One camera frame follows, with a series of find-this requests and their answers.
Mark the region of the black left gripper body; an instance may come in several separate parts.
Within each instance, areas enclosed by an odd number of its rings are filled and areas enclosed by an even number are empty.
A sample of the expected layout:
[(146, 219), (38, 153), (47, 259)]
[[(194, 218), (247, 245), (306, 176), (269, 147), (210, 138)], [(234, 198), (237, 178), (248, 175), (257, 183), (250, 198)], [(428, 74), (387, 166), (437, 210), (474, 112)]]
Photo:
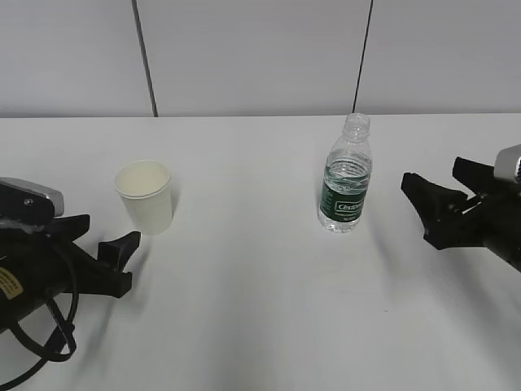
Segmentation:
[(81, 295), (123, 297), (132, 288), (133, 275), (106, 267), (72, 240), (45, 232), (26, 234), (24, 297), (55, 297), (74, 288)]

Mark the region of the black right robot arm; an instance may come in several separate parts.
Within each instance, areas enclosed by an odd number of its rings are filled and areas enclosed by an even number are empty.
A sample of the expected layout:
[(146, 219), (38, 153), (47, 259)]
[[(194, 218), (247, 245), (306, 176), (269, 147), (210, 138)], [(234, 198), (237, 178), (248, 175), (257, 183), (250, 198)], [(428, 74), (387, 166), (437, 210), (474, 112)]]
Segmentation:
[(487, 248), (520, 269), (520, 184), (496, 178), (494, 168), (457, 157), (453, 177), (474, 195), (403, 174), (401, 190), (416, 210), (423, 238), (434, 248)]

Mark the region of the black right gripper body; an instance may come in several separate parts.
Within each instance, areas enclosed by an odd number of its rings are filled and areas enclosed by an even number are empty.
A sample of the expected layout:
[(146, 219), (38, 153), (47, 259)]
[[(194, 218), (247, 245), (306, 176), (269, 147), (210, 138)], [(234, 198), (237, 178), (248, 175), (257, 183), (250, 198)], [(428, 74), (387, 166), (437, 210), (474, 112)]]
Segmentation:
[(423, 238), (436, 249), (520, 248), (520, 198), (489, 195), (429, 222)]

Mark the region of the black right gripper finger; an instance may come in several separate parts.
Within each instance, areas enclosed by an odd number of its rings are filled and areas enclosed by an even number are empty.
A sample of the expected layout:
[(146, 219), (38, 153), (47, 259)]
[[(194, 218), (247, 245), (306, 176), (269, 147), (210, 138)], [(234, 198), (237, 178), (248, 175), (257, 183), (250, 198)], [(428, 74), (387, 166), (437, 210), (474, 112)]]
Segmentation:
[(473, 160), (457, 157), (453, 164), (453, 177), (471, 191), (491, 191), (495, 186), (493, 167)]
[(467, 201), (464, 192), (436, 185), (415, 173), (403, 174), (401, 190), (413, 205), (424, 228)]

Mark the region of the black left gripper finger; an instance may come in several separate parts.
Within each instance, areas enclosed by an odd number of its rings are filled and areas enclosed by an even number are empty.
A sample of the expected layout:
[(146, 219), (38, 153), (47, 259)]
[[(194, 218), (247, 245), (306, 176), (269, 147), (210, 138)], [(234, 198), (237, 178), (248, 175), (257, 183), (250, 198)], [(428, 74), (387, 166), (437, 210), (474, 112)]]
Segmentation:
[(138, 250), (141, 233), (132, 231), (125, 236), (108, 242), (100, 242), (98, 261), (113, 271), (122, 272), (129, 259)]
[(44, 228), (50, 235), (57, 235), (69, 240), (81, 238), (90, 229), (90, 215), (80, 214), (69, 217), (54, 218)]

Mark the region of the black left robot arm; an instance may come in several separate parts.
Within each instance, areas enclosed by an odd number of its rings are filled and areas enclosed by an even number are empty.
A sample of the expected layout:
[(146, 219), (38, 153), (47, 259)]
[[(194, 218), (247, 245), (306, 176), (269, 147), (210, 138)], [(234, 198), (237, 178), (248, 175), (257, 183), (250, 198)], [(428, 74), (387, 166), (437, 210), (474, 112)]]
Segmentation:
[(123, 297), (132, 288), (124, 268), (137, 251), (141, 233), (132, 231), (98, 245), (98, 256), (74, 243), (90, 228), (90, 215), (54, 219), (40, 231), (1, 229), (1, 330), (45, 305), (45, 295), (71, 293)]

